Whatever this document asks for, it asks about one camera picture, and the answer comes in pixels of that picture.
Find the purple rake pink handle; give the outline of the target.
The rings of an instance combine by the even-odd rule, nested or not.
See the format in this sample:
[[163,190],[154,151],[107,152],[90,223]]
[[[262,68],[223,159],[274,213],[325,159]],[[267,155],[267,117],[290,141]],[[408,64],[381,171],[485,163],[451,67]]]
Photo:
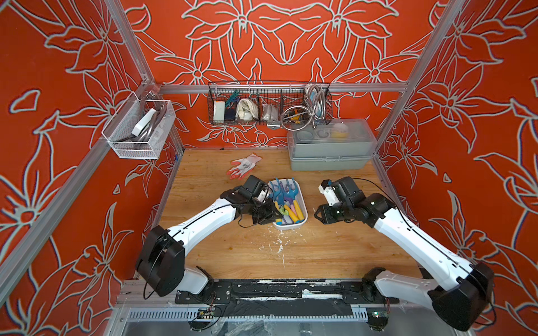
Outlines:
[[284,187],[284,208],[289,212],[289,217],[293,223],[299,222],[299,217],[295,212],[294,200],[296,193],[289,185]]

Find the blue rake yellow handle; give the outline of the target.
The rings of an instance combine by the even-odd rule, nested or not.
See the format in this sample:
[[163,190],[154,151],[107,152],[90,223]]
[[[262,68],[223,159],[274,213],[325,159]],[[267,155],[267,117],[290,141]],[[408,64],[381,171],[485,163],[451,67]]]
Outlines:
[[276,225],[291,225],[295,224],[289,215],[289,211],[284,207],[284,187],[280,183],[279,179],[275,179],[269,183],[269,186],[273,192],[272,199],[277,207],[277,210],[282,215],[281,218],[275,220]]
[[[272,190],[271,198],[273,200],[274,205],[278,204],[280,207],[284,207],[284,193],[283,193],[281,187],[279,187],[277,184],[274,184],[274,183],[269,183],[269,187]],[[275,220],[276,225],[293,224],[290,217],[285,218],[285,221],[279,221],[280,219],[281,219],[281,214],[280,214],[280,218],[277,218]]]

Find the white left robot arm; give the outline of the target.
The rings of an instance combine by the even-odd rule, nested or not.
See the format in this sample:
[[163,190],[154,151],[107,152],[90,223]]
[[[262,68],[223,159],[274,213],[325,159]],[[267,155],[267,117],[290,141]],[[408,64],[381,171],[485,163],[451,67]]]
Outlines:
[[273,201],[275,192],[264,181],[249,176],[242,186],[221,193],[210,206],[185,222],[151,229],[138,257],[137,273],[152,293],[164,297],[174,291],[202,295],[212,278],[200,267],[187,267],[186,256],[196,245],[243,215],[254,225],[275,222],[282,215]]

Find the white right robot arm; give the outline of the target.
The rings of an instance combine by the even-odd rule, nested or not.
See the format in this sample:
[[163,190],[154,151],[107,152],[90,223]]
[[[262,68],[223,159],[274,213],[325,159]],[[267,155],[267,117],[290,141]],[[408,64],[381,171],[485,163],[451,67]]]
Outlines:
[[350,176],[326,179],[319,191],[326,204],[317,208],[316,219],[325,225],[362,222],[400,246],[431,276],[419,279],[375,267],[363,278],[370,294],[431,309],[456,330],[467,331],[477,323],[492,300],[494,272],[489,266],[453,253],[412,223],[390,197],[365,196]]

